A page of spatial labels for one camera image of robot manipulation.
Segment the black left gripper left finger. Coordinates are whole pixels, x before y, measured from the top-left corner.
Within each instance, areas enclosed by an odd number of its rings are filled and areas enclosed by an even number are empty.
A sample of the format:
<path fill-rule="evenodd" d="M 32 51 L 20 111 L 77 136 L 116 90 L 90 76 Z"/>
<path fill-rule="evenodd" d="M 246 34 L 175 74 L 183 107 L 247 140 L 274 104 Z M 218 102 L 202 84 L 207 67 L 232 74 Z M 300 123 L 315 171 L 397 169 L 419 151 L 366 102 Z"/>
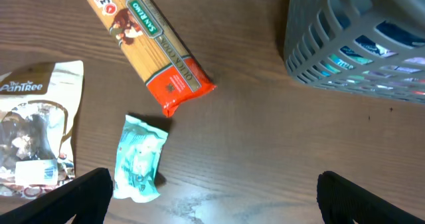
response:
<path fill-rule="evenodd" d="M 113 194 L 109 170 L 96 168 L 1 215 L 1 223 L 103 223 Z"/>

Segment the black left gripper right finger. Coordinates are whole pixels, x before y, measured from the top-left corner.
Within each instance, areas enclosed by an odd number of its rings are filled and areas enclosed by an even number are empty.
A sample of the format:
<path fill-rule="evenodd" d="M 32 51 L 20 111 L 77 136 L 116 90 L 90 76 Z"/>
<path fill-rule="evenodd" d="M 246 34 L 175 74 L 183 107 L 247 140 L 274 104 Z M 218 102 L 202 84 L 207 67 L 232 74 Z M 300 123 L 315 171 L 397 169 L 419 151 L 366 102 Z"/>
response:
<path fill-rule="evenodd" d="M 333 171 L 318 176 L 317 203 L 326 224 L 424 224 Z"/>

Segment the Kleenex tissue multipack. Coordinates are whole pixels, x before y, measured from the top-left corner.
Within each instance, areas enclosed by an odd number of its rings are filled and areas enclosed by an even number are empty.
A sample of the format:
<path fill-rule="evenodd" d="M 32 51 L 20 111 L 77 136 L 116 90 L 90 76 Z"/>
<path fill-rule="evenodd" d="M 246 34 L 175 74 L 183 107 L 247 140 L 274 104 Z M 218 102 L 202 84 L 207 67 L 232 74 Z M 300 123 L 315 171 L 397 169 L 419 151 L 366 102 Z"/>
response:
<path fill-rule="evenodd" d="M 310 26 L 286 67 L 315 88 L 424 103 L 424 31 L 390 21 L 339 34 Z"/>

